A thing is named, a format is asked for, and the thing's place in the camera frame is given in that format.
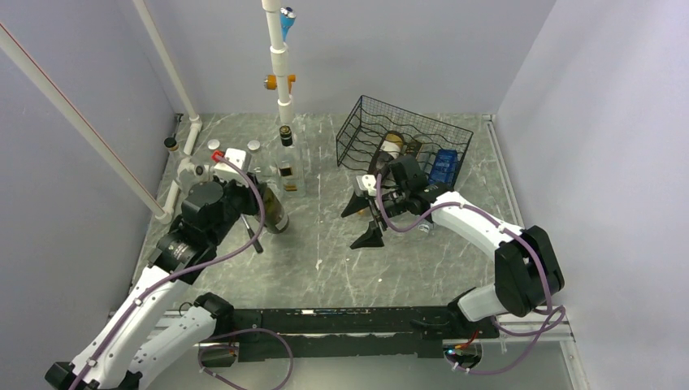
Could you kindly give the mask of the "clear bottle silver cap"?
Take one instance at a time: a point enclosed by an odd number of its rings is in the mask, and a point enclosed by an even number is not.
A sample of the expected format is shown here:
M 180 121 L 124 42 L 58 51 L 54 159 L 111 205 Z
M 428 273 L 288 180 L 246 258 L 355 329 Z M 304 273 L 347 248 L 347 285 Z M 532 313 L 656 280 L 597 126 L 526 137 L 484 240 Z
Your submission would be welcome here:
M 206 148 L 210 156 L 214 155 L 216 152 L 221 151 L 221 143 L 218 139 L 210 139 L 206 143 Z

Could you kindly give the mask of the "dark gold-foil wine bottle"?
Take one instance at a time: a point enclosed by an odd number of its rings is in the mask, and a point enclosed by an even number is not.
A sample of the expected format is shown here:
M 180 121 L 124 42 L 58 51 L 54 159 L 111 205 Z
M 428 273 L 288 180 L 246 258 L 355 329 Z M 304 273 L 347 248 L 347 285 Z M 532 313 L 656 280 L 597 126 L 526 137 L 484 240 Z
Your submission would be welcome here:
M 386 132 L 371 158 L 367 173 L 386 176 L 388 164 L 400 155 L 404 144 L 404 137 L 399 132 Z

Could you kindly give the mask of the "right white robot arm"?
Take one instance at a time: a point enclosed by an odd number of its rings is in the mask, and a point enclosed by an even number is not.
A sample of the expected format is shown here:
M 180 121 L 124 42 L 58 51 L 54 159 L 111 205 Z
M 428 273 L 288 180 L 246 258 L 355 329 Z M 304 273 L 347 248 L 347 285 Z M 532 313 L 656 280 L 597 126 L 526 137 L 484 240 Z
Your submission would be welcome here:
M 372 220 L 352 248 L 384 246 L 387 229 L 408 232 L 422 222 L 446 228 L 468 240 L 493 260 L 494 280 L 461 293 L 450 303 L 448 328 L 467 337 L 479 321 L 502 314 L 548 316 L 558 308 L 553 296 L 565 285 L 548 233 L 541 227 L 520 227 L 489 214 L 466 200 L 452 186 L 429 180 L 415 158 L 392 160 L 392 185 L 381 173 L 359 175 L 341 215 L 346 218 L 369 209 Z

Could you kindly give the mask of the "dark green wine bottle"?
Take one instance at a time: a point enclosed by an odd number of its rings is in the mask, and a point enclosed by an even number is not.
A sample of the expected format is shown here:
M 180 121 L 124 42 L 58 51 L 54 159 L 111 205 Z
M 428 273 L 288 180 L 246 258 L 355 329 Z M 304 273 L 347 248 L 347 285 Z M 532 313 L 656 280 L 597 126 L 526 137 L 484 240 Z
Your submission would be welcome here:
M 258 190 L 265 210 L 264 227 L 272 234 L 284 232 L 288 228 L 289 217 L 283 204 L 268 184 L 260 183 Z

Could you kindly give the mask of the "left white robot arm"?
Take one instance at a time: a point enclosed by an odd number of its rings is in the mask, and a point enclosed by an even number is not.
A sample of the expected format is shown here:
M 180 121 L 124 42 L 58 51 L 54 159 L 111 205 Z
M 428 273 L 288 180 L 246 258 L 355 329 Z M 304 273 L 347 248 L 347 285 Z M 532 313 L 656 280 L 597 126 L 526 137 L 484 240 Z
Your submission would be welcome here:
M 190 189 L 181 212 L 158 240 L 154 258 L 115 315 L 81 353 L 69 362 L 54 363 L 45 373 L 53 389 L 145 389 L 191 344 L 232 334 L 232 306 L 206 294 L 175 326 L 150 335 L 202 271 L 222 262 L 219 244 L 242 216 L 266 221 L 267 184 L 253 174 L 248 178 L 246 184 L 212 179 Z

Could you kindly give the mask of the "clear bottle dark label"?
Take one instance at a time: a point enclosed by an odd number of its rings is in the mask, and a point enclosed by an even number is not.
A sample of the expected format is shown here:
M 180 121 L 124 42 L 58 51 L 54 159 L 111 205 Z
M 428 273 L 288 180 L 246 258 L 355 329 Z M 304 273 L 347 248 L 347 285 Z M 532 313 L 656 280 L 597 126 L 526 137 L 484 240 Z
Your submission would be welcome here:
M 278 187 L 279 177 L 275 163 L 265 147 L 258 140 L 251 140 L 247 144 L 250 154 L 250 169 L 257 179 L 275 188 Z

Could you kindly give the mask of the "clear slim bottle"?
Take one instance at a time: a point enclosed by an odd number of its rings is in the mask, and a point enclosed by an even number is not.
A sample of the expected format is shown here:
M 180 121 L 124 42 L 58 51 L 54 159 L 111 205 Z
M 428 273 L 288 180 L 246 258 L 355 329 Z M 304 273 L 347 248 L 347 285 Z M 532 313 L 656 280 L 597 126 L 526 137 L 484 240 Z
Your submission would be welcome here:
M 431 144 L 416 139 L 409 141 L 405 147 L 405 155 L 413 156 L 422 170 L 426 169 L 431 152 Z

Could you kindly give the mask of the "clear square bottle black cap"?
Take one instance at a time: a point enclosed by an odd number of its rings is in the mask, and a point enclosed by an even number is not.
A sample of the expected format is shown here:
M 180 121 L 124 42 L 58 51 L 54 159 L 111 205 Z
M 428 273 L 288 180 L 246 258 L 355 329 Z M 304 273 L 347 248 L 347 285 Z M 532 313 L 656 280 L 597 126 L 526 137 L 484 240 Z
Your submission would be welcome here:
M 306 182 L 301 147 L 288 125 L 279 127 L 279 140 L 276 162 L 284 191 L 287 195 L 304 197 Z

